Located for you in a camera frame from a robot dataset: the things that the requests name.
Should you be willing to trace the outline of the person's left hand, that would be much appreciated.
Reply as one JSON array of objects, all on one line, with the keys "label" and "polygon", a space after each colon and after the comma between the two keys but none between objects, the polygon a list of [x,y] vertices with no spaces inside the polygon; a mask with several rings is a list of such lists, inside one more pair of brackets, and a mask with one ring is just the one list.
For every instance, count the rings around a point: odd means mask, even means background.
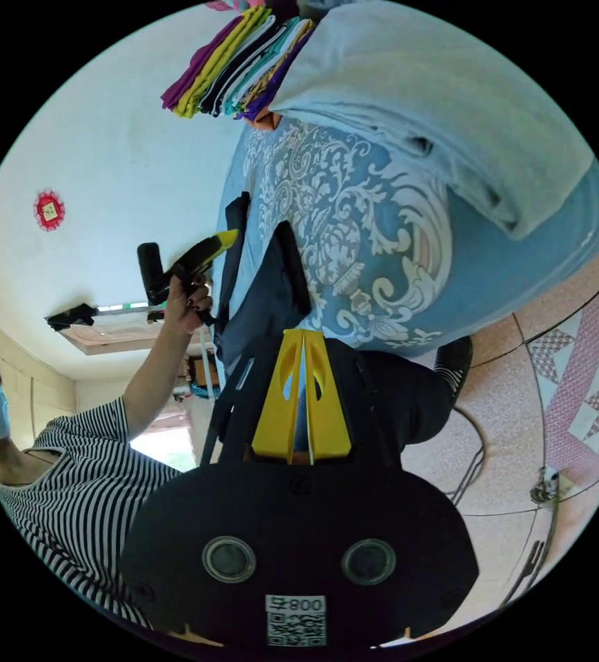
[{"label": "person's left hand", "polygon": [[189,294],[181,280],[172,276],[162,331],[173,335],[191,335],[203,325],[199,314],[209,312],[211,308],[210,282],[204,275],[194,279]]}]

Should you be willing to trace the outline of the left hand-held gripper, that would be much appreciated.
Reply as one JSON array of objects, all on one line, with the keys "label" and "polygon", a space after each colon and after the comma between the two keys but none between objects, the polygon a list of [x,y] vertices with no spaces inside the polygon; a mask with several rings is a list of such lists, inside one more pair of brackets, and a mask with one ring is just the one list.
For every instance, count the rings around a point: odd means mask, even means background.
[{"label": "left hand-held gripper", "polygon": [[[207,278],[207,269],[220,250],[232,248],[238,241],[238,237],[239,230],[232,229],[218,232],[209,239],[202,240],[173,264],[169,271],[169,278],[171,279],[172,276],[178,277],[186,293],[189,294],[194,279],[200,274]],[[204,325],[212,326],[214,324],[211,311],[201,312],[199,316]]]}]

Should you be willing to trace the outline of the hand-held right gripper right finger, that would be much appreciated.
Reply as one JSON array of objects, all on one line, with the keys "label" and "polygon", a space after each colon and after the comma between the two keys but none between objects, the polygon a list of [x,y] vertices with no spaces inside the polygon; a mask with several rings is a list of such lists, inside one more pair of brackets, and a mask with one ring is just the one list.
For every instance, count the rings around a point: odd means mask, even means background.
[{"label": "hand-held right gripper right finger", "polygon": [[352,448],[324,336],[305,331],[307,436],[313,461],[346,458]]}]

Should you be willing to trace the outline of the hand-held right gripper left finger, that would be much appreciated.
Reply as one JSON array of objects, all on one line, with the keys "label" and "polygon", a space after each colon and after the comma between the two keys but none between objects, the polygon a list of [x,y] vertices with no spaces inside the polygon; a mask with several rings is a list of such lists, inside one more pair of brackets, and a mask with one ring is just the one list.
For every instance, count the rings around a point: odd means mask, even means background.
[{"label": "hand-held right gripper left finger", "polygon": [[300,329],[284,331],[276,351],[270,384],[252,442],[252,451],[258,458],[292,460],[303,337],[304,331]]}]

